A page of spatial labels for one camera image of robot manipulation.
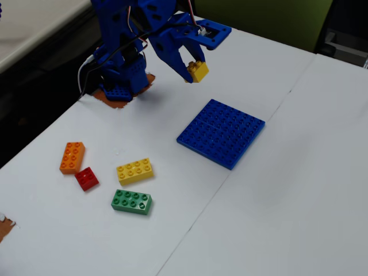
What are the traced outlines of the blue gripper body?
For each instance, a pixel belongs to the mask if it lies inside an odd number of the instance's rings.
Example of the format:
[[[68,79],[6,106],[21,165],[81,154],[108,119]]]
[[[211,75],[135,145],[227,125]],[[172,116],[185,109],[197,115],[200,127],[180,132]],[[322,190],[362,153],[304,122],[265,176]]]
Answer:
[[[149,41],[155,44],[163,40],[161,44],[168,44],[170,36],[177,37],[182,33],[189,34],[192,31],[198,31],[198,25],[193,22],[191,15],[185,12],[176,13],[162,27],[149,34]]]

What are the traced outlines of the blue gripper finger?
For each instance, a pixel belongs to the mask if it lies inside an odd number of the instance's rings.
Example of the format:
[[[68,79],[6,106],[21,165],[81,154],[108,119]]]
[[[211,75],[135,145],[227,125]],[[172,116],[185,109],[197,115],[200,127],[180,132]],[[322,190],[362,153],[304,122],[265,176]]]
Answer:
[[[193,78],[185,66],[177,43],[171,36],[150,36],[149,40],[157,56],[178,73],[185,81],[193,83]]]
[[[205,62],[205,56],[201,46],[195,42],[185,42],[183,46],[188,50],[195,61]]]

